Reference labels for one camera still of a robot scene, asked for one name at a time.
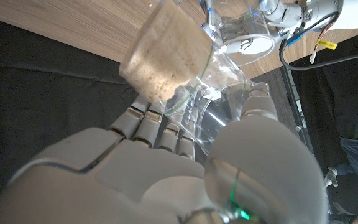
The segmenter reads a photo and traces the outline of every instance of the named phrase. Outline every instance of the wire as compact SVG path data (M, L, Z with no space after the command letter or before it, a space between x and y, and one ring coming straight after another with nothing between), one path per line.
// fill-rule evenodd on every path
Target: wire
M284 66L286 66L287 68L289 68L291 70L295 70L295 71L304 71L304 70L319 68L319 67L332 65L332 64L335 64L335 63L345 62L345 61L348 61L348 60L353 60L353 59L358 58L358 54L357 54L357 55L351 55L351 56L348 56L348 57L332 60L332 61L329 61L329 62L319 63L317 65L310 65L310 66L305 66L305 67L296 67L296 66L292 66L292 65L288 64L285 61L285 59L284 59L284 50L285 50L286 47L287 47L287 40L283 40L281 42L280 52L279 52L280 61Z
M323 31L321 31L320 35L318 36L317 41L316 41L316 45L314 45L314 50L313 50L313 52L311 53L311 56L310 56L310 63L311 64L314 64L314 60L316 59L317 48L319 46L319 40L321 40L324 37L324 35L326 35L326 33L329 30L329 28L331 28L331 26L334 25L334 23L336 22L337 19L338 19L338 16L335 16L335 18L328 25L326 25L326 27L324 27Z
M320 23L323 22L324 20L330 18L331 16L336 16L336 17L338 17L338 16L339 16L339 12L332 12L332 13L328 14L327 16L324 16L324 17L321 18L319 21L317 21L315 24L309 26L307 29L304 29L304 30L302 31L302 34L308 32L309 30L311 30L311 29L313 29L313 28L315 28L318 24L320 24Z

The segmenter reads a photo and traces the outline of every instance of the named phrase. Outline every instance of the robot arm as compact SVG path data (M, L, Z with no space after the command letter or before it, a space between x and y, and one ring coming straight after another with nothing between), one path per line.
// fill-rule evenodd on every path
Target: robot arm
M226 49L226 53L241 53L241 54L257 54L266 51L271 47L271 42L258 40L257 37L252 38L252 34L259 34L259 32L239 32L245 30L244 24L236 23L237 28L229 29L225 26L225 21L230 19L232 15L219 14L215 10L216 5L213 1L200 1L201 7L206 13L206 23L203 27L207 27L206 32ZM335 19L335 23L330 29L357 29L358 28L358 1L352 0L302 0L297 3L284 4L280 0L260 0L259 4L253 9L261 12L263 18L268 25L268 35L274 39L274 45L277 45L282 40L293 37L294 35L308 30L302 35L305 35L312 30L321 30L326 27L329 22ZM339 13L339 17L328 17L321 22L322 18Z

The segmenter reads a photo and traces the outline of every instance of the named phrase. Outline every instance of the black fabric background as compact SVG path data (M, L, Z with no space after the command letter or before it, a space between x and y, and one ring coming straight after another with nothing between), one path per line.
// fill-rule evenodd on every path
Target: black fabric background
M43 148L125 111L137 93L118 66L0 22L0 191Z

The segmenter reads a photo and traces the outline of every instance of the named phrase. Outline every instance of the black cable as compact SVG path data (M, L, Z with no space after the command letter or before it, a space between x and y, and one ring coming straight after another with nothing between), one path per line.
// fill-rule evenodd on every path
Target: black cable
M287 47L287 40L283 40L281 42L281 46L280 46L280 53L279 53L280 61L284 66L286 66L287 68L289 68L291 70L295 70L295 71L304 71L304 70L319 68L319 67L322 67L322 66L332 65L332 64L335 64L335 63L345 62L345 61L348 61L348 60L353 60L353 59L358 58L358 54L357 54L357 55L351 55L351 56L348 56L348 57L332 60L332 61L329 61L329 62L319 63L317 65L310 65L310 66L305 66L305 67L295 67L295 66L292 66L292 65L288 64L284 59L284 50L285 50L286 47Z
M309 26L309 28L304 29L304 30L302 31L302 34L308 32L309 30L311 30L311 29L313 29L313 28L315 28L318 24L320 24L320 22L323 22L324 20L330 18L331 16L336 16L336 17L338 17L338 16L339 16L339 12L332 12L332 13L328 14L327 16L324 16L324 17L321 18L319 21L317 21L315 24Z

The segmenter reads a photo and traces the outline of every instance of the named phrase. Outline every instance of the wood grain surface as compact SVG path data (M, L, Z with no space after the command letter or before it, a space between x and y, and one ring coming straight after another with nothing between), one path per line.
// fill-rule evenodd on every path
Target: wood grain surface
M272 96L274 105L277 110L277 117L279 122L284 124L295 136L299 136L298 131L295 129L296 123L293 117L292 108L287 98L288 92L285 88L283 74L280 68L276 68L263 75L259 75L252 79L252 81L265 82L270 86L270 95Z
M121 62L156 5L155 0L0 0L0 21ZM204 22L198 0L180 5L197 23ZM340 42L357 34L358 29L334 30L325 39ZM311 54L317 36L308 34L287 47L286 60ZM252 78L280 66L276 50L241 69Z

